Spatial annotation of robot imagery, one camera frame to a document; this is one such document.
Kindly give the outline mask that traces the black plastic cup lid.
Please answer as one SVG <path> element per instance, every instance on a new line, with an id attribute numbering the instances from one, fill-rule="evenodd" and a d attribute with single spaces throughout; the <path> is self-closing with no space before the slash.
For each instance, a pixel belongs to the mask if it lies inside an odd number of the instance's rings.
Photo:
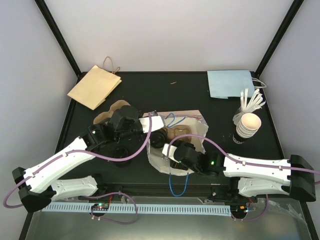
<path id="1" fill-rule="evenodd" d="M 167 134 L 165 131 L 154 131 L 150 135 L 150 146 L 155 149 L 163 148 L 167 141 Z"/>

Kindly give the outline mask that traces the blue checkered paper bag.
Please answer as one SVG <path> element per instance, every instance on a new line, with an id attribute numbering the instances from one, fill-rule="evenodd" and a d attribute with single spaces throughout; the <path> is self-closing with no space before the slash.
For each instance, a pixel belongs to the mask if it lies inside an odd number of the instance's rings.
<path id="1" fill-rule="evenodd" d="M 161 116 L 164 120 L 164 127 L 172 128 L 177 125 L 187 125 L 191 128 L 192 134 L 184 134 L 175 137 L 170 141 L 169 146 L 179 147 L 181 144 L 187 144 L 195 148 L 197 152 L 205 153 L 203 140 L 200 136 L 205 137 L 209 126 L 199 110 L 180 110 L 180 111 L 163 111 L 158 112 L 157 115 Z M 170 174 L 170 159 L 162 154 L 162 148 L 153 148 L 150 145 L 150 139 L 147 144 L 147 157 L 148 162 L 159 173 L 164 174 L 168 178 L 168 188 L 174 197 L 182 197 L 187 191 L 187 185 L 190 175 L 194 174 Z M 185 179 L 183 190 L 176 192 L 173 188 L 173 177 L 182 177 Z"/>

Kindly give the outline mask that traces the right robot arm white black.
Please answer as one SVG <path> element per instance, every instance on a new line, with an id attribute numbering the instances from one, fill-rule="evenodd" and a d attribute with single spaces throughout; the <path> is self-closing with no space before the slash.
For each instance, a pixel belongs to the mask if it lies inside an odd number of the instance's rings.
<path id="1" fill-rule="evenodd" d="M 301 202 L 316 201 L 314 169 L 299 155 L 289 159 L 265 160 L 234 154 L 196 151 L 193 144 L 176 141 L 165 144 L 162 153 L 180 167 L 202 175 L 222 174 L 230 178 L 228 198 L 234 202 L 243 197 L 286 195 Z"/>

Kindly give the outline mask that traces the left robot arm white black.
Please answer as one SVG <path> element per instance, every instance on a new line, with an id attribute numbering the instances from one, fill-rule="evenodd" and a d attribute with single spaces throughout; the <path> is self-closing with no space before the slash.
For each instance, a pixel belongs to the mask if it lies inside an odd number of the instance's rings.
<path id="1" fill-rule="evenodd" d="M 160 116 L 149 113 L 142 117 L 131 105 L 123 105 L 97 118 L 84 134 L 44 162 L 13 170 L 19 207 L 34 213 L 64 198 L 103 199 L 108 188 L 93 176 L 63 181 L 59 178 L 94 158 L 115 163 L 130 161 L 146 147 L 151 133 L 163 127 Z"/>

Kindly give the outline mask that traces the stack of paper cups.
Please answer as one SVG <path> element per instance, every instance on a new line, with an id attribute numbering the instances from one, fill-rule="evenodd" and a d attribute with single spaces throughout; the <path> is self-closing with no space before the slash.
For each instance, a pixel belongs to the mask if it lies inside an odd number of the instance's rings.
<path id="1" fill-rule="evenodd" d="M 262 125 L 261 119 L 254 113 L 245 113 L 235 126 L 232 139 L 236 144 L 243 144 L 253 137 Z"/>

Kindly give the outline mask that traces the small electronics board right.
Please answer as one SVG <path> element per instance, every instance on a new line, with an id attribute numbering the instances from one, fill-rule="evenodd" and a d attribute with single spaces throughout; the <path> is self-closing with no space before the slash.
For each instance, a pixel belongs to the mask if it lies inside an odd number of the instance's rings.
<path id="1" fill-rule="evenodd" d="M 256 207 L 254 205 L 236 205 L 231 206 L 230 211 L 233 215 L 236 214 L 247 214 L 249 212 L 253 212 L 256 210 Z"/>

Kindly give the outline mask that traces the small electronics board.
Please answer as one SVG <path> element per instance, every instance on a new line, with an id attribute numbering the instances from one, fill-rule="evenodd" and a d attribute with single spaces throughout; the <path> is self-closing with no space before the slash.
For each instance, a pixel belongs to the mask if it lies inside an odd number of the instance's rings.
<path id="1" fill-rule="evenodd" d="M 247 214 L 249 212 L 253 212 L 256 210 L 256 207 L 254 205 L 236 205 L 231 206 L 230 211 L 233 215 L 236 214 Z"/>
<path id="2" fill-rule="evenodd" d="M 109 209 L 109 204 L 108 203 L 95 203 L 91 207 L 91 211 L 107 211 Z"/>

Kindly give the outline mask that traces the stack of black lids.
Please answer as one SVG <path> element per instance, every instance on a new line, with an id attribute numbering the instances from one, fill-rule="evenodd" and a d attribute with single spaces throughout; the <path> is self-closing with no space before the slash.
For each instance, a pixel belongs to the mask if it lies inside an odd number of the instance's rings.
<path id="1" fill-rule="evenodd" d="M 123 159 L 129 156 L 129 151 L 124 146 L 116 147 L 112 152 L 112 157 L 115 159 Z M 126 161 L 114 161 L 113 162 L 118 168 L 125 168 L 130 165 L 131 160 Z"/>

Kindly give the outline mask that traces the light blue paper bag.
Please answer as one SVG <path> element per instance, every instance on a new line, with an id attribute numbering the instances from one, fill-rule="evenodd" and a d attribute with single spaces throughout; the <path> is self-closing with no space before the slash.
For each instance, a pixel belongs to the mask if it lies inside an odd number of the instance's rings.
<path id="1" fill-rule="evenodd" d="M 256 89 L 267 87 L 252 77 L 249 70 L 209 70 L 207 79 L 210 97 L 218 99 L 240 97 L 245 89 L 248 89 L 248 97 L 252 97 Z"/>

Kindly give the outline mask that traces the brown cardboard cup carrier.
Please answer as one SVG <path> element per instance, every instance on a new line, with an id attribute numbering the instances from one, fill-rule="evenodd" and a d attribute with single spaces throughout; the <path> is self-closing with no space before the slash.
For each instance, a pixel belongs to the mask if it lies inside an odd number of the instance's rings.
<path id="1" fill-rule="evenodd" d="M 104 111 L 100 113 L 98 116 L 96 116 L 93 120 L 93 124 L 104 124 L 110 119 L 113 115 L 113 113 L 122 108 L 123 106 L 130 106 L 130 104 L 125 100 L 117 100 L 115 103 L 113 103 L 108 111 Z"/>

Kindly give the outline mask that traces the small electronics board left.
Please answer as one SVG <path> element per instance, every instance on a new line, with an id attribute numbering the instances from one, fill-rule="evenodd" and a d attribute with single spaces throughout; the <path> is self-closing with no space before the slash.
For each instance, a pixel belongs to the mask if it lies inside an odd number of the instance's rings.
<path id="1" fill-rule="evenodd" d="M 107 211 L 109 209 L 109 204 L 108 203 L 95 203 L 91 207 L 91 211 Z"/>

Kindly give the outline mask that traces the brown kraft paper bag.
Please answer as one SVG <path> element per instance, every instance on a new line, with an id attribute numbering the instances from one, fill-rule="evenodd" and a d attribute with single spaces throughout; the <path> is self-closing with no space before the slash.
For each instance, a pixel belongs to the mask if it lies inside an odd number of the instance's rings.
<path id="1" fill-rule="evenodd" d="M 122 82 L 116 73 L 121 68 L 112 68 L 109 72 L 104 67 L 94 65 L 85 76 L 70 90 L 68 97 L 85 107 L 95 110 L 106 97 Z"/>

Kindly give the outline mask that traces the right black frame post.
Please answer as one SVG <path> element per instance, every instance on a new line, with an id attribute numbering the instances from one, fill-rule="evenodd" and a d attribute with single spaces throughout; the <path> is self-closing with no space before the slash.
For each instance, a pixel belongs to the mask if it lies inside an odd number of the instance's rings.
<path id="1" fill-rule="evenodd" d="M 292 21 L 294 20 L 296 14 L 298 13 L 303 3 L 304 0 L 294 0 L 290 5 L 287 13 L 285 14 L 279 28 L 277 29 L 272 41 L 270 42 L 265 54 L 262 57 L 262 60 L 260 61 L 255 71 L 255 75 L 257 77 L 260 77 L 262 75 L 264 69 L 266 68 L 268 62 L 273 56 L 275 50 L 280 44 L 282 38 L 284 37 L 285 33 L 287 32 L 289 26 L 291 25 Z"/>

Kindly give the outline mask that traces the black frame post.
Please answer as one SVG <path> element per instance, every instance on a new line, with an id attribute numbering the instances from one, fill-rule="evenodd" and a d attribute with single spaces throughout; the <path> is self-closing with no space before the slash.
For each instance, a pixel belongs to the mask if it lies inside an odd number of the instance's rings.
<path id="1" fill-rule="evenodd" d="M 280 44 L 282 38 L 284 37 L 285 33 L 287 32 L 289 26 L 291 25 L 292 21 L 294 20 L 296 14 L 298 13 L 303 3 L 304 0 L 294 0 L 290 5 L 287 13 L 285 14 L 279 28 L 277 29 L 272 41 L 270 42 L 265 54 L 262 57 L 262 60 L 260 61 L 255 71 L 255 75 L 257 77 L 260 77 L 262 75 L 264 69 L 266 68 L 268 62 L 273 56 L 275 50 Z"/>
<path id="2" fill-rule="evenodd" d="M 67 42 L 65 41 L 65 38 L 61 33 L 59 26 L 57 25 L 49 7 L 47 6 L 47 3 L 44 0 L 35 0 L 34 2 L 40 10 L 47 25 L 49 26 L 53 36 L 55 37 L 73 72 L 78 78 L 82 74 L 82 71 L 80 70 Z"/>

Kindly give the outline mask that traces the left black frame post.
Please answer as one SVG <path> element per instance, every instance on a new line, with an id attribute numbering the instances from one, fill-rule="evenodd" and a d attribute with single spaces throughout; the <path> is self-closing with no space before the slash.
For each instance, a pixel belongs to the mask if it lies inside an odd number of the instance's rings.
<path id="1" fill-rule="evenodd" d="M 82 74 L 82 71 L 80 70 L 67 42 L 65 41 L 65 38 L 61 33 L 59 26 L 57 25 L 49 7 L 47 6 L 47 3 L 44 0 L 35 0 L 34 2 L 40 10 L 47 25 L 49 26 L 53 36 L 55 37 L 73 72 L 78 78 Z"/>

